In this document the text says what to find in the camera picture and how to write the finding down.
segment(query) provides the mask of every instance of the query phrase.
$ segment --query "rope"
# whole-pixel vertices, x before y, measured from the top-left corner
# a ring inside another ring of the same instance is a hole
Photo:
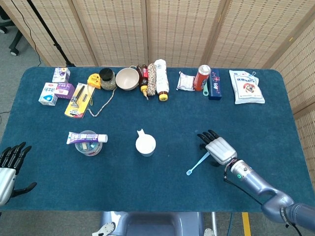
[[[148,96],[154,96],[157,89],[157,66],[150,64],[148,66]]]
[[[97,117],[99,115],[99,113],[103,110],[103,108],[113,99],[116,89],[117,89],[117,87],[113,90],[113,93],[112,93],[112,96],[110,97],[110,99],[102,106],[102,108],[98,111],[98,113],[96,115],[94,115],[92,113],[92,111],[90,110],[90,108],[88,108],[88,110],[89,110],[89,112],[90,112],[92,117]]]

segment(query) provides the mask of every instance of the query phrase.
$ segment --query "white cup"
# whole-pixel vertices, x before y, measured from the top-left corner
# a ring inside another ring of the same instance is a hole
[[[136,140],[136,148],[143,156],[151,156],[156,148],[156,140],[143,129],[137,130],[139,137]]]

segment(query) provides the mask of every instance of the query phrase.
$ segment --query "white packet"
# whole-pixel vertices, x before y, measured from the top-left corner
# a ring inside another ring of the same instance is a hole
[[[193,89],[193,80],[195,79],[194,76],[185,75],[181,71],[179,72],[179,79],[176,90],[186,90],[186,91],[194,91]]]
[[[230,77],[235,94],[235,104],[265,103],[260,88],[259,79],[246,71],[230,70]]]

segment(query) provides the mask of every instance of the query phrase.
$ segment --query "blue rectangular box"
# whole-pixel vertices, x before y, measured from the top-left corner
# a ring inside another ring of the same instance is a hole
[[[220,100],[222,98],[219,69],[212,69],[208,78],[208,91],[210,100]]]

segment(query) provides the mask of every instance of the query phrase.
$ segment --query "purple box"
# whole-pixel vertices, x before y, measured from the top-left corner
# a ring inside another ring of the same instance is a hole
[[[67,83],[58,83],[55,95],[59,98],[71,99],[74,93],[74,86]]]
[[[219,69],[212,69],[208,78],[208,90],[210,100],[220,100],[222,98]]]

